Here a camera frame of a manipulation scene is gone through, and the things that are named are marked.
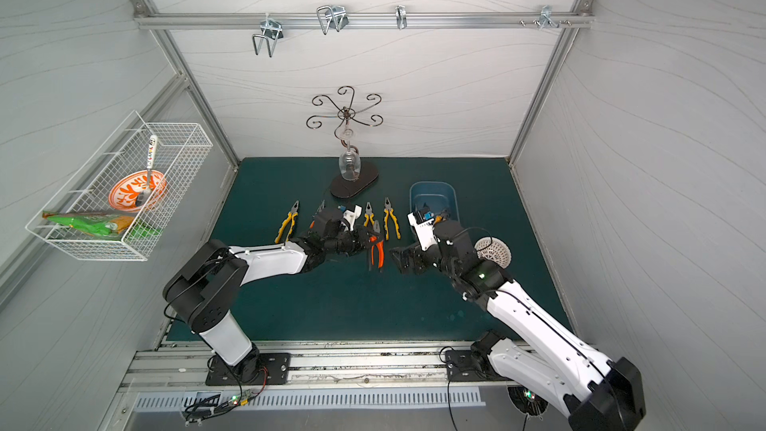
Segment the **black base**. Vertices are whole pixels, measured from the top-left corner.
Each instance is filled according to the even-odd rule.
[[[446,372],[450,381],[507,381],[491,369],[482,370],[480,359],[470,350],[448,350],[444,352]]]
[[[368,161],[361,161],[361,171],[359,178],[349,181],[341,175],[332,179],[330,183],[330,193],[338,198],[351,198],[363,189],[369,187],[372,182],[378,179],[378,168]]]
[[[235,372],[242,382],[242,386],[260,386],[263,384],[263,370],[266,367],[266,384],[284,384],[287,382],[287,371],[290,369],[290,353],[261,353],[258,358],[251,362],[243,362],[237,365]],[[210,369],[205,379],[206,386],[236,386],[237,380],[227,368],[224,360],[217,354],[210,363]]]

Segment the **yellow pliers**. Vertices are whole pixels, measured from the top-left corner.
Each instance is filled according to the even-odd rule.
[[[367,206],[365,207],[365,224],[364,224],[364,226],[367,226],[370,223],[375,225],[375,221],[372,219],[374,216],[375,216],[375,214],[372,213],[372,205],[370,205],[370,202],[367,202]]]
[[[394,215],[394,207],[391,206],[391,201],[389,201],[388,196],[386,196],[385,197],[385,218],[383,219],[383,227],[385,228],[386,241],[388,241],[388,217],[389,216],[394,219],[394,226],[396,227],[396,237],[398,239],[401,239],[401,233],[399,233],[399,221],[396,219],[396,215]]]
[[[298,200],[295,200],[295,204],[292,206],[292,208],[290,209],[290,212],[287,214],[287,218],[285,218],[285,221],[282,222],[282,227],[280,228],[279,234],[274,239],[275,245],[282,240],[282,233],[284,233],[288,223],[290,223],[290,231],[287,232],[285,241],[290,239],[290,235],[292,235],[292,229],[295,227],[295,218],[297,217],[298,217]]]

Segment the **mounting bolt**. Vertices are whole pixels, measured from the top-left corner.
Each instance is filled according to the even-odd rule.
[[[134,17],[146,17],[148,15],[148,6],[145,0],[130,0],[130,4],[133,5]]]
[[[577,8],[577,12],[581,16],[593,15],[591,7],[593,6],[593,0],[580,0],[580,5]]]

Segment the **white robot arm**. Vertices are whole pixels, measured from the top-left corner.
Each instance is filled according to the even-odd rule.
[[[427,209],[408,218],[418,243],[390,250],[399,271],[420,274],[436,268],[464,299],[503,321],[536,351],[488,334],[472,347],[477,368],[530,389],[568,417],[574,431],[636,428],[645,404],[640,372],[631,362],[613,362],[562,326],[518,282],[504,278],[497,264],[480,259],[459,223],[435,223]],[[258,351],[229,311],[239,287],[310,271],[327,253],[359,253],[371,246],[372,235],[355,228],[352,216],[325,209],[295,242],[243,248],[212,240],[167,284],[163,297],[228,367],[246,377],[257,371]]]

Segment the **wire cutters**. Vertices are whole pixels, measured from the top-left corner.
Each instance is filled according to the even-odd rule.
[[[369,271],[372,271],[372,266],[375,263],[375,249],[378,249],[378,269],[382,271],[383,269],[383,240],[380,236],[381,232],[381,223],[380,220],[377,222],[372,222],[372,231],[377,233],[377,235],[373,235],[370,237],[370,243],[372,243],[372,247],[370,248],[370,265],[368,267]]]
[[[374,213],[372,213],[372,205],[370,205],[370,202],[367,202],[367,206],[365,207],[365,224],[364,226],[369,225],[370,222],[372,222],[373,228],[375,227],[375,221],[372,219],[375,216]]]
[[[401,233],[399,233],[399,220],[396,219],[396,215],[394,215],[394,207],[391,206],[391,201],[388,199],[388,196],[385,197],[385,218],[383,219],[383,226],[385,227],[385,238],[388,240],[388,217],[391,217],[394,219],[394,226],[396,227],[396,237],[398,239],[401,239]]]
[[[295,200],[295,204],[292,206],[292,208],[290,209],[290,212],[287,214],[287,218],[285,218],[285,221],[282,222],[282,227],[280,228],[279,234],[276,235],[276,238],[274,239],[275,245],[282,240],[282,233],[284,233],[288,223],[290,223],[290,231],[287,232],[285,241],[290,239],[290,235],[292,235],[292,229],[295,227],[295,218],[297,217],[298,217],[298,200]]]
[[[316,214],[321,212],[323,209],[325,209],[325,201],[324,200],[322,200],[322,203],[320,204],[320,207],[316,209]],[[314,221],[312,220],[311,221],[311,225],[309,225],[309,228],[313,228],[313,227],[314,227]]]

